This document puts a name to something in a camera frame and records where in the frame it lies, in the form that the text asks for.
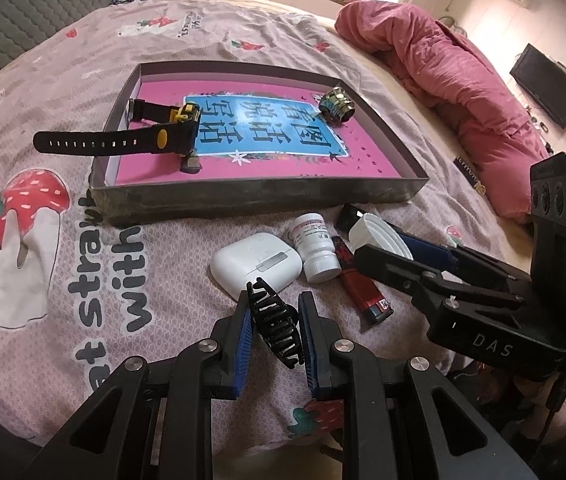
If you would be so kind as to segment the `person's right hand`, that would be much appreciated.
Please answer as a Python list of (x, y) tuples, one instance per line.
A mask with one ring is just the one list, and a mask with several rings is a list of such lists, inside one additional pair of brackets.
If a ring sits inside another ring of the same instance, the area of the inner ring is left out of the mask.
[(450, 370), (447, 378), (478, 408), (502, 408), (503, 411), (549, 411), (552, 388), (562, 377), (553, 373), (541, 380), (517, 377), (476, 360), (462, 370)]

